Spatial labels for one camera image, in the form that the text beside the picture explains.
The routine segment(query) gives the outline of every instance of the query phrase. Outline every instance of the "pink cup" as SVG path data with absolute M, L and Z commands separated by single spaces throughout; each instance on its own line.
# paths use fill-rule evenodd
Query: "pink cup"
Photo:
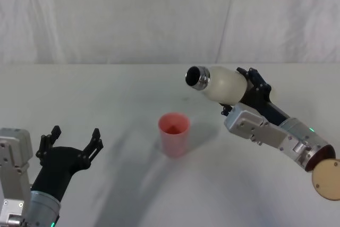
M 190 120 L 181 113 L 167 113 L 158 121 L 163 152 L 178 158 L 188 151 Z

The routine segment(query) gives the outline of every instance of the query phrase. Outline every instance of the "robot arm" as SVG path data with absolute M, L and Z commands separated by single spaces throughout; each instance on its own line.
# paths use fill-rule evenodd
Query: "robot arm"
M 103 148 L 98 129 L 83 151 L 53 147 L 60 134 L 55 126 L 50 135 L 41 136 L 36 156 L 42 169 L 30 188 L 27 169 L 32 147 L 28 131 L 0 129 L 0 181 L 5 198 L 0 226 L 55 226 L 73 174 L 88 169 Z
M 320 195 L 340 200 L 340 161 L 333 146 L 275 106 L 269 98 L 271 86 L 256 69 L 234 72 L 220 66 L 193 66 L 185 80 L 223 106 L 229 132 L 277 148 L 305 171 L 313 171 L 313 186 Z

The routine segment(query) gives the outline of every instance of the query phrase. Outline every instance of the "white table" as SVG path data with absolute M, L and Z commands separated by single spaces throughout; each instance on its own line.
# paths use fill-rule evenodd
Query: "white table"
M 275 103 L 311 125 L 340 154 L 340 65 L 242 64 L 275 89 Z M 59 227 L 330 226 L 340 202 L 320 197 L 305 173 L 269 146 L 229 134 L 221 107 L 189 88 L 189 65 L 30 65 L 0 68 L 0 127 L 83 149 L 98 127 L 104 149 L 77 173 Z M 234 69 L 237 65 L 226 65 Z M 158 118 L 192 121 L 195 149 L 170 160 L 156 147 Z M 29 177 L 40 170 L 30 161 Z

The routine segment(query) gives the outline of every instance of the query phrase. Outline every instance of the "bottle opening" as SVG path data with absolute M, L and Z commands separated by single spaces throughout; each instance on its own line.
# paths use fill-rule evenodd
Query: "bottle opening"
M 185 82 L 189 86 L 194 86 L 195 84 L 198 83 L 201 77 L 201 72 L 198 67 L 192 66 L 189 68 L 185 75 Z

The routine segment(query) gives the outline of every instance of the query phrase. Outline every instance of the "wooden disc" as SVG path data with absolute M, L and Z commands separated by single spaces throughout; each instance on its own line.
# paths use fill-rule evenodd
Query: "wooden disc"
M 340 160 L 325 159 L 313 170 L 312 183 L 319 195 L 340 200 Z

